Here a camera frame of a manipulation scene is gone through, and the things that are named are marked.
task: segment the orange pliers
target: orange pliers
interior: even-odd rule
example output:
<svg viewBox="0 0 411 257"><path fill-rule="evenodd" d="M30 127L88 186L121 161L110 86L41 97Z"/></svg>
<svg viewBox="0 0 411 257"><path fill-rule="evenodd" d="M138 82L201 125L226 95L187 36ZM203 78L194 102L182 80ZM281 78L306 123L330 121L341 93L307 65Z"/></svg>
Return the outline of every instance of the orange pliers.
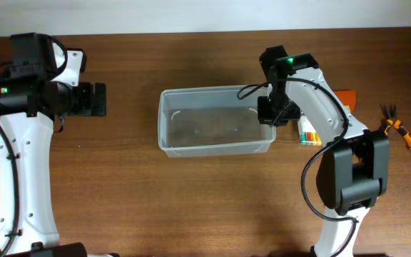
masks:
<svg viewBox="0 0 411 257"><path fill-rule="evenodd" d="M396 106L390 106L390 108L386 108L386 106L382 106L383 114L385 115L385 127L384 132L388 135L388 131L390 130L391 126L393 126L397 132L404 138L405 142L409 150L411 151L411 136L408 133L407 129L404 128L402 122L397 119L397 112Z"/></svg>

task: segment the orange object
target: orange object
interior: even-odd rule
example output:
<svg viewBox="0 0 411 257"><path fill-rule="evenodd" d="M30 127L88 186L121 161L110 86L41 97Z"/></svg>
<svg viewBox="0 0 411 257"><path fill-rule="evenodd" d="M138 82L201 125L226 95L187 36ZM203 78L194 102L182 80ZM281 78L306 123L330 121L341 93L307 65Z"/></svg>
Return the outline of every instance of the orange object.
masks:
<svg viewBox="0 0 411 257"><path fill-rule="evenodd" d="M397 131L399 132L399 134L404 138L409 150L411 151L411 136L408 133L408 130L405 129L402 125L402 122L400 120L397 120L396 122L394 122L392 126L394 126L395 129L397 129Z"/></svg>
<svg viewBox="0 0 411 257"><path fill-rule="evenodd" d="M339 98L344 106L350 107L350 112L355 110L356 92L353 90L334 91L334 94Z"/></svg>

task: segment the wood grain surface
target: wood grain surface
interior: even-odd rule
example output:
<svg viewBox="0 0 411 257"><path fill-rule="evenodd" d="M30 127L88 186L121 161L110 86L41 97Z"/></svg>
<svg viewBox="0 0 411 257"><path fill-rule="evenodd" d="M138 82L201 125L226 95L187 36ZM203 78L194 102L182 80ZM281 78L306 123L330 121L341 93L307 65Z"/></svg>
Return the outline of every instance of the wood grain surface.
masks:
<svg viewBox="0 0 411 257"><path fill-rule="evenodd" d="M264 81L258 57L283 44L309 51L333 89L357 92L354 115L377 129L397 104L411 132L411 28L60 36L88 56L82 81L107 84L105 118L67 117L51 142L51 197L61 243L122 256L264 256L308 251L322 221L300 172L318 150L294 124L264 154L168 158L158 147L165 89ZM11 57L0 38L0 61ZM355 253L411 256L411 153L390 132L387 193L365 218ZM323 208L314 165L308 192Z"/></svg>

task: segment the clear plastic container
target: clear plastic container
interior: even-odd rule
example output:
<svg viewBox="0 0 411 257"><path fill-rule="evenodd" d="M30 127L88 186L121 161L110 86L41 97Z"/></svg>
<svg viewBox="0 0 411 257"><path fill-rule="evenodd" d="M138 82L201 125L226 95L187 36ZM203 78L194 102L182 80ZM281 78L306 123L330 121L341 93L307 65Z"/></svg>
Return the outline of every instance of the clear plastic container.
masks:
<svg viewBox="0 0 411 257"><path fill-rule="evenodd" d="M241 86L171 89L161 94L158 144L169 157L265 153L275 140L274 126L258 122L261 88L236 97Z"/></svg>

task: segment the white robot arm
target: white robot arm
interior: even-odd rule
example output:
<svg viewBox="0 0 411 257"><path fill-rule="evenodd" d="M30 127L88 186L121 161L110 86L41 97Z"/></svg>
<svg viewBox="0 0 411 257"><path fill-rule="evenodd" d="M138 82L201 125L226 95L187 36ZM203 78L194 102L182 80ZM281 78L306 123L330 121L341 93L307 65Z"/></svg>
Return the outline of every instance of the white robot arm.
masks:
<svg viewBox="0 0 411 257"><path fill-rule="evenodd" d="M266 49L260 63L273 87L258 99L262 124L284 126L302 111L322 139L323 148L304 168L301 188L312 211L325 219L320 239L311 256L352 257L361 221L386 191L389 143L381 131L369 132L328 86L318 63L310 54L288 56L282 46ZM317 187L325 214L311 204L305 190L310 164L324 154ZM361 162L353 163L352 155Z"/></svg>
<svg viewBox="0 0 411 257"><path fill-rule="evenodd" d="M106 85L79 82L81 49L35 33L11 42L10 75L0 80L0 256L86 256L81 243L59 245L49 151L54 119L62 130L65 115L106 115Z"/></svg>

